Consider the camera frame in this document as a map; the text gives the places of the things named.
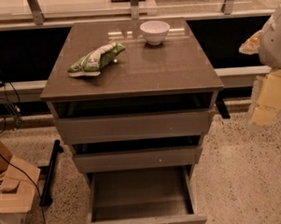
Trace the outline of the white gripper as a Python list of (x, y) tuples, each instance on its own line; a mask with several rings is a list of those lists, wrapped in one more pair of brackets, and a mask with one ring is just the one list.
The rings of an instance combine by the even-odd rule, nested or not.
[(258, 133), (269, 126), (281, 110), (281, 3), (261, 30), (239, 48), (246, 55), (259, 54), (260, 61), (272, 68), (265, 77), (257, 76), (251, 95), (246, 127)]

